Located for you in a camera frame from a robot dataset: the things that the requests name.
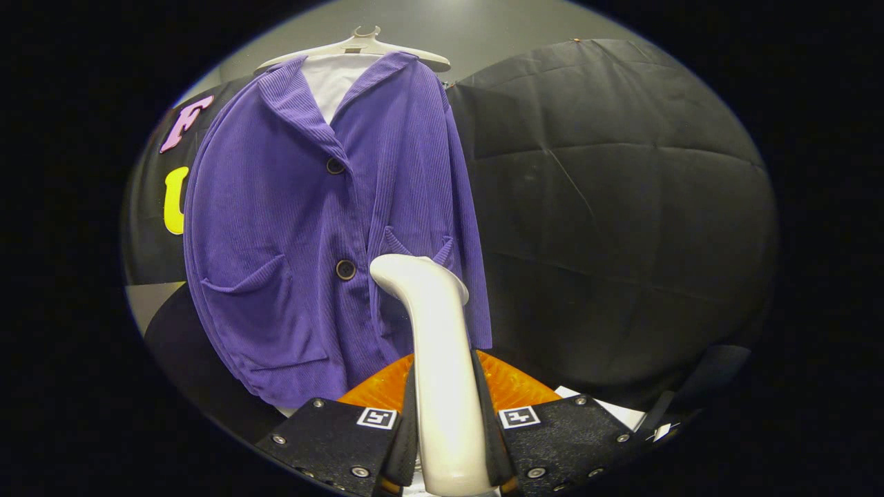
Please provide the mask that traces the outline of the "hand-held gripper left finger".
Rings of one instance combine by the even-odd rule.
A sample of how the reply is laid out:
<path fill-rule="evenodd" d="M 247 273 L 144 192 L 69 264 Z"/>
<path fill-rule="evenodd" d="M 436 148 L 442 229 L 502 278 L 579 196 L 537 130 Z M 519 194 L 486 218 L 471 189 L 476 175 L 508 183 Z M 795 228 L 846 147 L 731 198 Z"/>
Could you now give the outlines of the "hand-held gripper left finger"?
<path fill-rule="evenodd" d="M 401 496 L 418 452 L 413 362 L 407 355 L 337 400 L 307 400 L 257 449 L 335 496 Z"/>

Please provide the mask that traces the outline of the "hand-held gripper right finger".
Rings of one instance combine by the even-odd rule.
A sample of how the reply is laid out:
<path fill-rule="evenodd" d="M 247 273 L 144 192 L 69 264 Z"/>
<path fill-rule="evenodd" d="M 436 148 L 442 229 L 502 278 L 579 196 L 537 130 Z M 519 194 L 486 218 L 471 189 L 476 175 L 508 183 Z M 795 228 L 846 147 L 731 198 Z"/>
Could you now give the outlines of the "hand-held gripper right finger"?
<path fill-rule="evenodd" d="M 587 394 L 562 397 L 489 353 L 472 352 L 490 482 L 503 496 L 562 496 L 653 444 L 644 415 L 624 421 Z"/>

